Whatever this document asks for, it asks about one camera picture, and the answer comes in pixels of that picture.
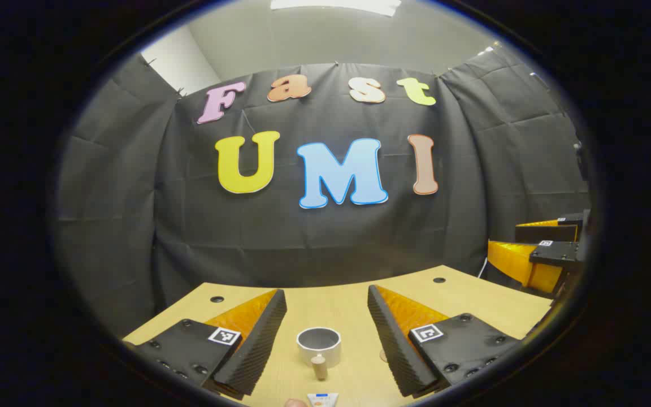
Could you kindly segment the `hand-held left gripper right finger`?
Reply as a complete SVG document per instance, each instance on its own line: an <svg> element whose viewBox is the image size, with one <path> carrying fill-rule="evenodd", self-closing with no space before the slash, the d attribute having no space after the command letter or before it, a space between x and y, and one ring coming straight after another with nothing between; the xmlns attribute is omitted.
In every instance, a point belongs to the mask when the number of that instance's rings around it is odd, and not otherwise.
<svg viewBox="0 0 651 407"><path fill-rule="evenodd" d="M414 399L471 379L521 343L473 314L448 317L379 284L367 306L396 386Z"/></svg>

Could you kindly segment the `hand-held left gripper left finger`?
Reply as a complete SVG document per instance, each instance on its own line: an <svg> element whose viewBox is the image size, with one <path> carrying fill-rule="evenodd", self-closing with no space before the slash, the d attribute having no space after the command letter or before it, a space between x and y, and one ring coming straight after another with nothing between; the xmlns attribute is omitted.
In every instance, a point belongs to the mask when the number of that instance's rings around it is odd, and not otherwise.
<svg viewBox="0 0 651 407"><path fill-rule="evenodd" d="M242 400L251 396L287 313L282 289L272 289L206 322L184 318L129 350L196 389Z"/></svg>

